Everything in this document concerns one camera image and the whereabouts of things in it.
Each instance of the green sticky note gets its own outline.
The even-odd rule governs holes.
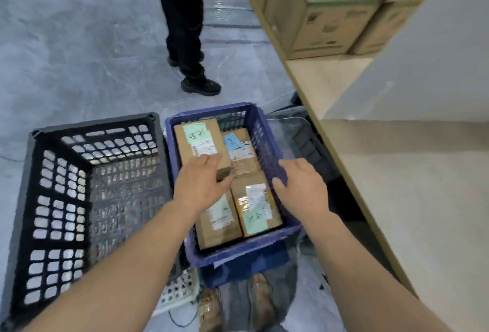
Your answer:
[[[255,208],[243,212],[244,226],[248,234],[256,234],[268,229],[263,208]]]
[[[211,138],[211,133],[204,122],[183,125],[183,132],[185,132],[185,137],[191,145]]]

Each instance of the gray wall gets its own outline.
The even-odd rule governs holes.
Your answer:
[[[325,118],[489,121],[489,0],[426,0]]]

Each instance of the brown shoe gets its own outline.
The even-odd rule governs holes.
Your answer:
[[[221,295],[217,289],[205,288],[199,301],[199,332],[222,332]]]
[[[251,322],[254,330],[273,326],[275,309],[272,303],[272,289],[263,274],[255,274],[250,279],[248,290],[251,303]]]

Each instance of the empty black crate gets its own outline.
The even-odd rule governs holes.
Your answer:
[[[172,199],[167,165],[156,113],[33,131],[10,243],[2,329],[28,323]],[[177,263],[173,277],[179,272]]]

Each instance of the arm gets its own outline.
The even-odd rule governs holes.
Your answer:
[[[349,332],[450,331],[396,281],[328,209],[328,191],[305,159],[281,160],[288,186],[273,179],[285,207],[312,240]]]
[[[220,155],[200,156],[184,166],[175,184],[174,200],[47,307],[25,331],[142,331],[187,233],[200,213],[217,202],[231,184],[232,178],[216,183],[220,159]]]

